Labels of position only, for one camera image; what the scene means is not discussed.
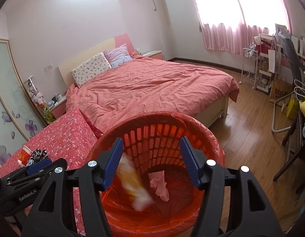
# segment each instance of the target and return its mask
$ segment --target red laundry basket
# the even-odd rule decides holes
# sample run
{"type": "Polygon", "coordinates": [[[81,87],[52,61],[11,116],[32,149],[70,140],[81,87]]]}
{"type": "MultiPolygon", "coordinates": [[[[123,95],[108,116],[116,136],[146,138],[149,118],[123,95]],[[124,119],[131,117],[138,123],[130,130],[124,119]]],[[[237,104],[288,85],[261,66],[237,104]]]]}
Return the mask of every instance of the red laundry basket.
{"type": "Polygon", "coordinates": [[[111,148],[116,137],[123,139],[124,152],[134,162],[138,175],[155,203],[143,212],[134,211],[118,177],[102,193],[106,217],[114,236],[175,236],[192,227],[201,206],[203,191],[189,181],[179,148],[187,136],[191,145],[207,158],[224,166],[224,152],[212,132],[196,119],[159,111],[129,118],[108,130],[91,149],[87,160],[111,148]],[[165,171],[168,202],[150,189],[148,173],[165,171]]]}

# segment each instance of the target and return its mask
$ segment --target patterned pillow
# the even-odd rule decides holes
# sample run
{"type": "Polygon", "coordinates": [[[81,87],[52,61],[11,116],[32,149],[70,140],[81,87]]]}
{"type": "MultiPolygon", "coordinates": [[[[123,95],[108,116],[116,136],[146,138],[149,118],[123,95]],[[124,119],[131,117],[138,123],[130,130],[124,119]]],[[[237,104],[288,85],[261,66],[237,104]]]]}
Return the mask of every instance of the patterned pillow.
{"type": "Polygon", "coordinates": [[[131,56],[129,56],[126,43],[110,51],[104,51],[104,54],[113,69],[132,60],[131,56]]]}
{"type": "Polygon", "coordinates": [[[99,74],[112,69],[104,53],[100,53],[71,71],[78,87],[94,79],[99,74]]]}

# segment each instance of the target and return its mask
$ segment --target baseboard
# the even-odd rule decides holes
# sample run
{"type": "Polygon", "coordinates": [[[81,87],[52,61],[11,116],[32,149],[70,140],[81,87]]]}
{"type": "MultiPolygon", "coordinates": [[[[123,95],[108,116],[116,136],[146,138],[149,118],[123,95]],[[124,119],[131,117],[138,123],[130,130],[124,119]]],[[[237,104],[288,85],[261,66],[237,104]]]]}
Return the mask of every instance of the baseboard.
{"type": "Polygon", "coordinates": [[[237,72],[237,73],[242,73],[241,69],[236,69],[236,68],[233,68],[233,67],[229,67],[229,66],[226,66],[226,65],[217,64],[217,63],[213,63],[213,62],[208,62],[208,61],[199,61],[199,60],[185,59],[185,58],[172,58],[168,61],[186,61],[186,62],[191,62],[191,63],[203,64],[205,66],[212,66],[212,67],[218,67],[218,68],[221,68],[221,69],[227,69],[227,70],[234,71],[234,72],[237,72]]]}

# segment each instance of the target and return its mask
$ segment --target pink nightstand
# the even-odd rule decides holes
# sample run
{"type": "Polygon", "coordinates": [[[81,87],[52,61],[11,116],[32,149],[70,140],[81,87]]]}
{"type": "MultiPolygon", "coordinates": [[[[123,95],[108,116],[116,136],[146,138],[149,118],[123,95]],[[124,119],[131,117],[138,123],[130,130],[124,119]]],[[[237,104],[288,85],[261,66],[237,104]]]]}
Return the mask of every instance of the pink nightstand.
{"type": "Polygon", "coordinates": [[[147,52],[147,53],[142,54],[142,56],[149,57],[151,59],[163,60],[161,51],[147,52]]]}
{"type": "Polygon", "coordinates": [[[56,119],[60,118],[62,115],[66,113],[66,96],[62,97],[63,99],[58,102],[58,104],[49,109],[49,111],[54,115],[56,119]]]}

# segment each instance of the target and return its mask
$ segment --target metal bolt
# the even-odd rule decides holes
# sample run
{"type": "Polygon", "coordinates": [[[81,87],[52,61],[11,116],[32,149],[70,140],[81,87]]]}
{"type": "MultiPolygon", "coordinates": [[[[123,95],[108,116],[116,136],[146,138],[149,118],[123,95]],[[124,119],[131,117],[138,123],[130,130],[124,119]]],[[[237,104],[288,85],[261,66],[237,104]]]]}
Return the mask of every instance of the metal bolt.
{"type": "Polygon", "coordinates": [[[243,172],[249,172],[249,167],[247,167],[247,166],[241,166],[241,170],[242,170],[243,172]]]}
{"type": "Polygon", "coordinates": [[[207,160],[206,164],[208,164],[209,166],[215,166],[216,162],[214,160],[207,160]]]}
{"type": "Polygon", "coordinates": [[[88,166],[90,166],[90,167],[93,167],[93,166],[96,166],[96,165],[97,165],[96,161],[89,161],[88,162],[88,166]]]}
{"type": "Polygon", "coordinates": [[[62,172],[62,167],[61,166],[55,168],[55,173],[56,174],[59,174],[61,172],[62,172]]]}

